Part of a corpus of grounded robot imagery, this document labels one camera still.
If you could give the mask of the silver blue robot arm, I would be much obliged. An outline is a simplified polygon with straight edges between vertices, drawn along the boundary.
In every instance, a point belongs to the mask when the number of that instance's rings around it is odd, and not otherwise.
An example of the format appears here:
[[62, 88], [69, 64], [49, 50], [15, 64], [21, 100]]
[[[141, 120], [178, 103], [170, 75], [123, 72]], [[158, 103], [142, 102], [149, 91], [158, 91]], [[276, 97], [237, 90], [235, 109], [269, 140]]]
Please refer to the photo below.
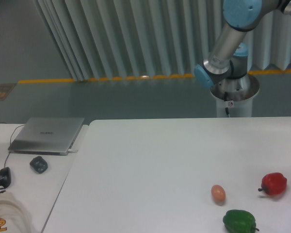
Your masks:
[[225, 25], [213, 49], [202, 65], [196, 65], [194, 75], [205, 88], [211, 88], [224, 79], [238, 79], [246, 71], [236, 73], [241, 67], [232, 61], [247, 32], [255, 29], [268, 13], [279, 10], [291, 16], [291, 0], [225, 0], [223, 15]]

